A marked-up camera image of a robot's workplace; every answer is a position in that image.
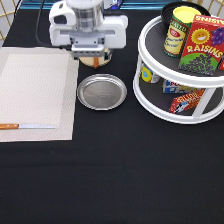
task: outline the table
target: table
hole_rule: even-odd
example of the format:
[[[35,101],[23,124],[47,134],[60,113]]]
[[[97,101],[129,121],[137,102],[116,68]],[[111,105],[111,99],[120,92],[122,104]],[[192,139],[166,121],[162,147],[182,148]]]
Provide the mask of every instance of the table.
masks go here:
[[[36,10],[19,10],[5,47],[36,47]],[[135,98],[137,41],[160,11],[126,11],[127,46],[96,73],[123,80],[126,100],[94,111],[76,101],[72,141],[0,143],[0,223],[224,221],[224,113],[198,125],[159,119]],[[48,11],[41,39],[49,41]]]

